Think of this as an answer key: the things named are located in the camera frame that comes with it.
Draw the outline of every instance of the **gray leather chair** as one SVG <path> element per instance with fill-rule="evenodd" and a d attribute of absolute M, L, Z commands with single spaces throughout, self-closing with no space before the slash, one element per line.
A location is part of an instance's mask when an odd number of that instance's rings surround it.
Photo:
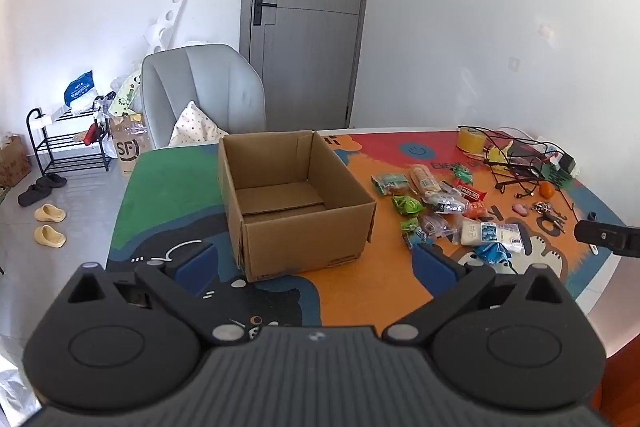
<path fill-rule="evenodd" d="M 149 55 L 142 62 L 140 89 L 142 113 L 154 149 L 169 144 L 175 122 L 191 100 L 231 134 L 265 130 L 262 81 L 226 44 Z"/>

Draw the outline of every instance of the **yellow slipper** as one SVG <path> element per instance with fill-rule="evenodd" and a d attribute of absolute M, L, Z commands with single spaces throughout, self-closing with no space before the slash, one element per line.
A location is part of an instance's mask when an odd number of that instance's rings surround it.
<path fill-rule="evenodd" d="M 46 203 L 36 210 L 33 215 L 38 221 L 53 221 L 54 223 L 59 223 L 65 219 L 66 212 L 61 208 Z"/>
<path fill-rule="evenodd" d="M 49 225 L 37 227 L 33 232 L 33 237 L 35 238 L 36 243 L 40 243 L 45 247 L 51 248 L 60 248 L 66 241 L 66 237 L 63 233 L 56 232 Z"/>

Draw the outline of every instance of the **door handle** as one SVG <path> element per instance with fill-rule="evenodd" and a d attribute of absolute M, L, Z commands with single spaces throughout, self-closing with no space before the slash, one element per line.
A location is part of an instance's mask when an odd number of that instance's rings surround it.
<path fill-rule="evenodd" d="M 254 26 L 262 25 L 262 7 L 277 8 L 278 5 L 272 2 L 262 2 L 262 0 L 254 0 Z"/>

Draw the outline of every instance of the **black slipper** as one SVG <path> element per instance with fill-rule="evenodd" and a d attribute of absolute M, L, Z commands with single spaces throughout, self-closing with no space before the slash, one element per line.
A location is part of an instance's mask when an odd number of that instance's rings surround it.
<path fill-rule="evenodd" d="M 18 204 L 20 206 L 29 206 L 30 204 L 49 197 L 50 195 L 51 187 L 48 185 L 30 185 L 27 190 L 18 196 Z"/>
<path fill-rule="evenodd" d="M 66 178 L 60 176 L 60 174 L 55 174 L 55 172 L 50 172 L 49 174 L 45 174 L 42 178 L 39 178 L 36 183 L 40 180 L 46 182 L 51 188 L 60 188 L 66 185 Z"/>

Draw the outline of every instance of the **polka dot pillow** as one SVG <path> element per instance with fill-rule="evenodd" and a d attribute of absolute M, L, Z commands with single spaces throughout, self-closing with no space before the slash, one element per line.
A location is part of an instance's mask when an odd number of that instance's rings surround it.
<path fill-rule="evenodd" d="M 220 138 L 226 134 L 228 133 L 213 123 L 206 114 L 199 110 L 193 100 L 191 100 L 175 123 L 169 145 L 174 146 L 197 142 L 218 143 Z"/>

